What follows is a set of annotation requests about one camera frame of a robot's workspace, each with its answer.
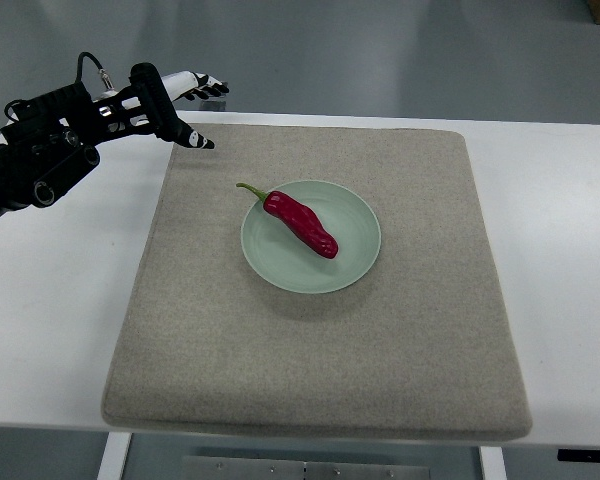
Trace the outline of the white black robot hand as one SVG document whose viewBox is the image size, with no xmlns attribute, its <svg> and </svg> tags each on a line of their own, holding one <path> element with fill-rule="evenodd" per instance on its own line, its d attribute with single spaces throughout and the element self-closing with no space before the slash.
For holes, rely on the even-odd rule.
<svg viewBox="0 0 600 480">
<path fill-rule="evenodd" d="M 143 97 L 137 95 L 142 113 L 131 119 L 131 125 L 137 132 L 154 134 L 185 148 L 214 149 L 213 141 L 178 117 L 173 102 L 181 98 L 191 101 L 221 98 L 229 93 L 228 86 L 208 74 L 191 71 L 163 76 L 161 83 L 161 87 L 150 87 Z"/>
</svg>

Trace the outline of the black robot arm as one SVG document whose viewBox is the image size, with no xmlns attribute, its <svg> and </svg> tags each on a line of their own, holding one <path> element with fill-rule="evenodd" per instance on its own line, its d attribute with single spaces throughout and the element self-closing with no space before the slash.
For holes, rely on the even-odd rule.
<svg viewBox="0 0 600 480">
<path fill-rule="evenodd" d="M 0 217 L 29 206 L 56 203 L 100 163 L 99 144 L 130 135 L 154 135 L 185 148 L 208 148 L 175 112 L 156 67 L 131 68 L 121 91 L 93 100 L 73 83 L 4 108 L 10 124 L 0 143 Z"/>
</svg>

